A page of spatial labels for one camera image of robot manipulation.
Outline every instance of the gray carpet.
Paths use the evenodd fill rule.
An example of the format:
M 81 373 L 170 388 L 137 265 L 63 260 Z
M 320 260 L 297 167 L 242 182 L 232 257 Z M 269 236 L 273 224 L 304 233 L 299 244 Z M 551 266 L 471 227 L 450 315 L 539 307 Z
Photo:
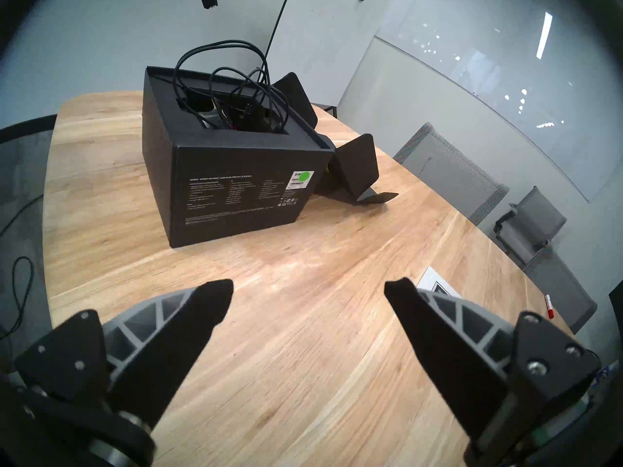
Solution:
M 51 138 L 50 130 L 0 143 L 0 230 L 28 201 L 43 194 Z M 22 324 L 0 341 L 0 371 L 11 371 L 12 361 L 52 329 L 43 270 L 42 205 L 43 201 L 38 200 L 23 211 L 0 238 L 0 338 L 18 317 L 11 286 L 13 262 L 27 256 L 34 264 Z M 20 300 L 29 273 L 28 262 L 20 261 L 15 278 Z

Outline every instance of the white wall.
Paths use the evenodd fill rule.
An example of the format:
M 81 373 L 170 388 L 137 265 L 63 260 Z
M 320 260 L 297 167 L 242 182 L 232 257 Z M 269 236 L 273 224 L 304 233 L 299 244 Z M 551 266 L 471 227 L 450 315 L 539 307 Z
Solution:
M 602 360 L 619 348 L 608 293 L 623 279 L 623 162 L 588 203 L 552 162 L 512 125 L 468 91 L 412 56 L 375 38 L 339 103 L 338 117 L 369 132 L 390 156 L 426 122 L 465 155 L 510 187 L 480 228 L 491 235 L 496 219 L 533 186 L 567 217 L 554 248 L 597 302 L 577 336 Z
M 243 39 L 265 50 L 284 0 L 39 0 L 0 57 L 0 128 L 56 113 L 76 95 L 142 90 L 145 67 L 174 67 L 189 49 Z M 219 50 L 188 69 L 223 63 L 251 71 L 259 58 Z

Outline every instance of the chair backrest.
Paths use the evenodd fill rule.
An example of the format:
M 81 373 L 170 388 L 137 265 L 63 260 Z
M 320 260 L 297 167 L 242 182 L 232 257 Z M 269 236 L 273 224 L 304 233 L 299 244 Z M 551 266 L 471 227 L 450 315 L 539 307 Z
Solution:
M 523 272 L 544 295 L 551 297 L 554 308 L 573 333 L 577 333 L 597 310 L 597 303 L 584 291 L 551 244 L 541 249 Z
M 478 225 L 508 193 L 426 123 L 394 159 Z
M 536 186 L 517 204 L 516 210 L 510 221 L 534 246 L 551 241 L 567 222 Z

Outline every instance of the gray mesh chair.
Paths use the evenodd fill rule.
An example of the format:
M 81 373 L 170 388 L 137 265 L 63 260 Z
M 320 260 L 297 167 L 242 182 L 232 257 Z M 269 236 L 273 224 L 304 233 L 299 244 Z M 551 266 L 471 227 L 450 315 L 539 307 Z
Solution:
M 508 193 L 430 123 L 398 151 L 394 159 L 478 225 Z
M 584 291 L 551 244 L 541 249 L 523 272 L 537 288 L 551 297 L 554 308 L 573 333 L 577 333 L 597 310 L 597 303 Z
M 560 231 L 567 222 L 534 186 L 519 204 L 495 222 L 495 237 L 520 261 L 522 268 Z

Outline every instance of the cable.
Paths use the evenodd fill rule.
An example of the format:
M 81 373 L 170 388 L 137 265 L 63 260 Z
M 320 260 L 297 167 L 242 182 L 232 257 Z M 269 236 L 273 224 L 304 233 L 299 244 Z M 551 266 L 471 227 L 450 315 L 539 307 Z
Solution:
M 26 287 L 26 291 L 24 292 L 24 299 L 22 301 L 19 301 L 18 291 L 17 291 L 17 288 L 15 287 L 15 269 L 18 267 L 18 263 L 22 259 L 25 259 L 26 261 L 28 261 L 28 264 L 30 266 L 30 276 L 28 278 L 28 285 Z M 11 326 L 11 329 L 9 329 L 0 338 L 0 341 L 2 341 L 3 339 L 15 333 L 18 330 L 18 328 L 22 325 L 22 320 L 24 319 L 24 309 L 26 307 L 26 300 L 28 299 L 28 294 L 30 293 L 30 288 L 32 287 L 32 280 L 34 279 L 34 277 L 35 277 L 35 266 L 32 263 L 32 261 L 30 261 L 30 258 L 26 256 L 20 256 L 13 262 L 13 269 L 11 272 L 11 286 L 13 288 L 13 299 L 15 300 L 15 304 L 18 308 L 18 318 L 15 320 L 15 323 L 13 324 L 13 326 Z
M 253 70 L 250 75 L 246 75 L 246 74 L 242 73 L 241 71 L 233 69 L 231 67 L 219 67 L 218 69 L 213 71 L 213 73 L 211 74 L 210 81 L 209 81 L 209 93 L 206 93 L 204 91 L 200 91 L 200 90 L 196 90 L 196 89 L 192 89 L 192 88 L 188 87 L 181 80 L 181 77 L 178 76 L 179 68 L 182 66 L 182 64 L 186 60 L 188 60 L 193 55 L 196 55 L 196 54 L 201 53 L 201 52 L 209 51 L 209 50 L 230 49 L 230 48 L 242 48 L 242 49 L 253 51 L 254 53 L 256 53 L 262 59 L 262 67 L 260 69 Z M 218 72 L 223 71 L 223 70 L 232 71 L 232 72 L 237 73 L 240 76 L 245 78 L 245 80 L 238 87 L 236 87 L 235 89 L 233 89 L 230 92 L 229 100 L 226 100 L 226 99 L 223 99 L 223 98 L 217 98 L 214 90 L 212 89 L 213 77 L 215 76 L 215 74 L 217 74 Z M 251 76 L 253 76 L 253 74 L 255 74 L 255 73 L 258 73 L 257 81 L 253 81 L 251 79 Z M 179 93 L 179 88 L 180 87 L 186 92 L 186 95 L 187 95 L 186 101 L 183 100 L 182 96 Z M 261 105 L 261 103 L 264 101 L 264 99 L 266 97 L 268 98 L 268 109 L 270 110 L 269 123 L 274 119 L 273 111 L 276 111 L 277 116 L 280 119 L 280 124 L 281 124 L 280 132 L 281 133 L 284 132 L 285 124 L 286 124 L 286 122 L 287 122 L 287 120 L 288 120 L 288 118 L 290 116 L 290 104 L 289 104 L 289 102 L 287 100 L 287 97 L 280 90 L 272 88 L 272 85 L 270 83 L 270 74 L 268 72 L 268 63 L 266 62 L 266 56 L 254 44 L 249 43 L 247 41 L 243 41 L 243 40 L 224 40 L 224 41 L 220 41 L 220 42 L 211 43 L 211 44 L 208 44 L 208 45 L 203 45 L 203 46 L 200 46 L 200 47 L 196 47 L 196 48 L 193 48 L 192 50 L 186 52 L 182 56 L 182 58 L 179 59 L 177 65 L 175 66 L 175 69 L 173 70 L 173 91 L 175 93 L 176 98 L 178 99 L 178 102 L 187 111 L 189 111 L 195 117 L 197 117 L 199 120 L 201 120 L 201 124 L 203 126 L 205 126 L 204 122 L 209 123 L 209 121 L 207 121 L 206 117 L 202 116 L 199 112 L 197 112 L 188 103 L 188 91 L 189 90 L 192 90 L 193 92 L 198 93 L 200 95 L 204 95 L 204 96 L 209 97 L 212 100 L 214 108 L 218 112 L 219 117 L 220 117 L 221 121 L 224 123 L 225 127 L 232 129 L 232 128 L 234 128 L 233 123 L 232 123 L 230 117 L 228 117 L 225 114 L 225 112 L 223 110 L 223 105 L 225 105 L 227 107 L 227 110 L 241 111 L 242 112 L 242 118 L 240 120 L 244 121 L 244 118 L 250 113 L 249 107 L 247 106 L 247 107 L 245 107 L 245 110 L 241 110 L 241 109 L 238 109 L 236 107 L 233 107 L 231 105 L 231 101 L 232 101 L 232 97 L 233 97 L 234 93 L 236 91 L 238 91 L 238 97 L 240 97 L 242 95 L 242 91 L 243 91 L 243 89 L 245 87 L 252 87 L 252 88 L 256 89 L 256 92 L 252 96 L 253 100 L 255 100 L 255 98 L 256 98 L 258 93 L 262 93 L 262 98 L 260 100 L 258 100 L 258 106 Z M 284 104 L 285 104 L 285 118 L 284 118 L 283 114 L 281 113 L 281 111 L 279 109 L 278 101 L 275 100 L 275 97 L 279 98 L 279 100 L 283 101 Z
M 0 232 L 0 237 L 2 237 L 2 235 L 8 230 L 8 228 L 11 227 L 11 224 L 15 222 L 15 220 L 18 218 L 20 214 L 22 214 L 23 211 L 25 211 L 28 207 L 32 206 L 32 204 L 37 202 L 39 199 L 43 199 L 43 194 L 32 199 L 28 204 L 23 206 L 22 209 L 18 210 L 18 213 L 13 216 L 13 219 L 11 219 L 9 223 L 6 226 L 4 226 L 4 228 L 2 229 L 2 232 Z
M 272 39 L 275 37 L 275 32 L 277 31 L 277 25 L 279 24 L 279 20 L 281 19 L 281 14 L 284 12 L 285 4 L 287 2 L 288 0 L 284 0 L 284 3 L 281 5 L 281 11 L 279 11 L 279 16 L 277 16 L 277 22 L 275 23 L 275 27 L 273 28 L 272 35 L 270 35 L 270 40 L 268 40 L 268 46 L 266 47 L 265 55 L 268 55 L 268 50 L 270 50 Z
M 23 206 L 20 210 L 18 210 L 18 213 L 16 215 L 13 216 L 13 219 L 11 219 L 9 221 L 9 223 L 4 226 L 4 228 L 2 228 L 2 231 L 0 232 L 0 238 L 4 235 L 5 232 L 7 232 L 7 230 L 9 229 L 9 227 L 11 227 L 11 225 L 15 222 L 15 220 L 19 217 L 20 214 L 22 214 L 23 211 L 25 211 L 26 209 L 28 209 L 28 207 L 30 207 L 32 204 L 34 204 L 35 202 L 37 202 L 39 199 L 43 198 L 43 194 L 41 194 L 40 196 L 37 196 L 36 198 L 30 200 L 25 206 Z M 17 293 L 17 289 L 15 287 L 15 269 L 18 266 L 18 263 L 21 260 L 26 260 L 28 261 L 28 264 L 30 265 L 30 277 L 28 279 L 28 285 L 26 287 L 26 291 L 24 292 L 24 299 L 20 302 L 18 300 L 18 293 Z M 26 299 L 28 299 L 28 294 L 30 293 L 30 288 L 32 288 L 32 280 L 34 279 L 34 265 L 32 263 L 32 261 L 30 260 L 30 258 L 26 257 L 26 256 L 20 256 L 19 258 L 17 258 L 14 262 L 13 262 L 13 269 L 11 272 L 11 284 L 12 284 L 12 288 L 13 288 L 13 299 L 15 300 L 15 304 L 18 308 L 18 318 L 15 320 L 15 323 L 13 324 L 13 326 L 11 326 L 11 328 L 7 331 L 6 329 L 4 329 L 4 327 L 0 326 L 0 332 L 2 334 L 2 336 L 0 336 L 0 341 L 2 341 L 3 339 L 9 337 L 10 335 L 12 335 L 13 333 L 15 333 L 19 326 L 22 324 L 22 320 L 24 318 L 24 308 L 26 306 Z M 9 349 L 12 350 L 11 348 L 11 340 L 9 339 Z

